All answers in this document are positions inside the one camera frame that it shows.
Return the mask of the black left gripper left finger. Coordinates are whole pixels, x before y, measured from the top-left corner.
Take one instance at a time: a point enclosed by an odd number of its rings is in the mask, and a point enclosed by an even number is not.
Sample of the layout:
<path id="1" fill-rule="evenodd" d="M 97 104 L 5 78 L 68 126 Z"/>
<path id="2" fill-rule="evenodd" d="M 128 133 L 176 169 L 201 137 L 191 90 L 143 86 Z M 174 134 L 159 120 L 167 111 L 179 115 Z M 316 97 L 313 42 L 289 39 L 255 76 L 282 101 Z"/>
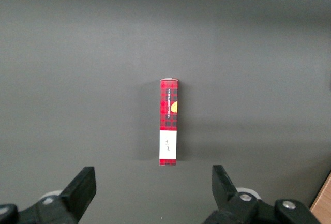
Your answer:
<path id="1" fill-rule="evenodd" d="M 78 223 L 95 194 L 95 168 L 84 167 L 63 190 L 46 193 L 27 209 L 2 204 L 1 223 Z"/>

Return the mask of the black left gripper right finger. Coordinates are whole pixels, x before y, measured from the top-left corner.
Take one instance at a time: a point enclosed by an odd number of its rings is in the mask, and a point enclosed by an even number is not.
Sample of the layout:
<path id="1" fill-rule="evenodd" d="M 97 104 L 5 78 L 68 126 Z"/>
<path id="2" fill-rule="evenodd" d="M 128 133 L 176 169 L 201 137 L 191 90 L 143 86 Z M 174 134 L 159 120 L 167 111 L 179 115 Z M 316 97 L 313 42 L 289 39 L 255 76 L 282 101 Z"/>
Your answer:
<path id="1" fill-rule="evenodd" d="M 212 193 L 218 209 L 204 223 L 319 223 L 303 203 L 278 199 L 269 205 L 247 191 L 238 191 L 222 165 L 212 167 Z"/>

